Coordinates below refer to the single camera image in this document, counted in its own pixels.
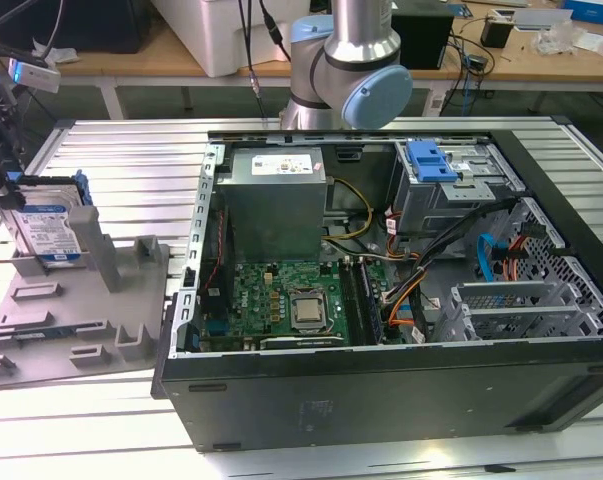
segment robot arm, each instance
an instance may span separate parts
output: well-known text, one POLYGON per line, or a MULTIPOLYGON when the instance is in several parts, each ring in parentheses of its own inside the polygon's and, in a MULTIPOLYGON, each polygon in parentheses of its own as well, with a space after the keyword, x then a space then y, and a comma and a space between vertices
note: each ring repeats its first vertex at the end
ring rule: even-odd
POLYGON ((378 129, 412 93, 398 65, 401 40, 390 0, 333 0, 334 15, 305 17, 292 28, 291 98, 285 129, 378 129))

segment hard drive label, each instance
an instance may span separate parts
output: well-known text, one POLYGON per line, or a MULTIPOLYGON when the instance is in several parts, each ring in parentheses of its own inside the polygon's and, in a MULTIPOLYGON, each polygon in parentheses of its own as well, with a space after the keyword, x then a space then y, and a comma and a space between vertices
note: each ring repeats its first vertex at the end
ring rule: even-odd
POLYGON ((34 254, 51 261, 72 260, 81 249, 68 225, 68 211, 63 205, 26 205, 16 212, 23 234, 34 254))

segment electronic device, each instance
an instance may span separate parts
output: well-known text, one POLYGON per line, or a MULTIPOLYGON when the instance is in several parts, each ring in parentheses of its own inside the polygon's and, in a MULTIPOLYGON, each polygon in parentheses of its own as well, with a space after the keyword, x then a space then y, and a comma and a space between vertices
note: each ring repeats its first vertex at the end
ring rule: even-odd
POLYGON ((438 0, 394 1, 392 28, 403 45, 401 65, 417 70, 441 68, 453 21, 449 5, 438 0))
MULTIPOLYGON (((0 0, 0 17, 22 0, 0 0)), ((32 50, 32 39, 45 45, 50 38, 59 0, 40 0, 0 26, 0 42, 32 50)), ((146 0, 66 0, 55 48, 77 51, 136 53, 150 32, 146 0)))
POLYGON ((448 8, 452 13, 454 13, 455 17, 472 18, 474 16, 472 15, 470 8, 465 3, 451 3, 448 4, 448 8))
POLYGON ((603 401, 603 240, 513 132, 208 138, 157 367, 199 451, 553 432, 603 401))
POLYGON ((527 10, 494 9, 495 20, 510 21, 520 32, 536 32, 570 20, 572 10, 557 8, 531 8, 527 10))
POLYGON ((506 7, 529 7, 528 0, 472 0, 472 3, 487 3, 489 5, 503 5, 506 7))
POLYGON ((8 73, 14 83, 50 93, 57 93, 61 85, 61 73, 58 70, 38 67, 14 58, 10 59, 8 73))
POLYGON ((505 48, 514 24, 507 20, 488 18, 481 32, 481 45, 487 48, 505 48))

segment connector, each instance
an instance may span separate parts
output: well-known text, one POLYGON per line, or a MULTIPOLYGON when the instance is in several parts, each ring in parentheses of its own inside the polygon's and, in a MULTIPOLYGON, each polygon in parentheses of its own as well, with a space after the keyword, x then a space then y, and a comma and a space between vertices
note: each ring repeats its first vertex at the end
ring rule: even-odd
POLYGON ((522 237, 540 238, 543 239, 547 235, 545 225, 540 223, 523 222, 521 224, 522 237))
POLYGON ((253 71, 250 71, 250 85, 252 85, 252 91, 256 97, 261 98, 261 86, 259 85, 259 78, 253 71))
POLYGON ((529 256, 530 255, 525 250, 510 250, 508 247, 506 247, 506 248, 494 247, 492 249, 492 252, 490 255, 492 260, 497 261, 497 262, 500 262, 500 261, 503 261, 506 259, 525 260, 526 258, 529 258, 529 256))
POLYGON ((281 49, 285 57, 288 59, 288 61, 290 61, 290 54, 283 46, 283 35, 281 35, 281 30, 279 30, 277 22, 274 20, 274 17, 270 15, 270 12, 268 12, 268 10, 265 8, 263 0, 259 0, 259 4, 261 5, 261 12, 263 13, 263 22, 268 29, 268 34, 270 35, 272 42, 281 49))

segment blue cable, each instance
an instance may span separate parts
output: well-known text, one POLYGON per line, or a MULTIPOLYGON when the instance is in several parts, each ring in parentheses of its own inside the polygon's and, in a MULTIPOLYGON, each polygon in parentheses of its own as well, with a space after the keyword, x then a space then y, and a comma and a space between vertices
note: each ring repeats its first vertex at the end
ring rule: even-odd
POLYGON ((479 260, 479 267, 487 282, 493 282, 494 276, 492 275, 492 269, 488 264, 488 259, 485 255, 486 243, 490 248, 508 248, 508 244, 505 242, 497 242, 492 235, 489 233, 482 233, 477 239, 477 259, 479 260))

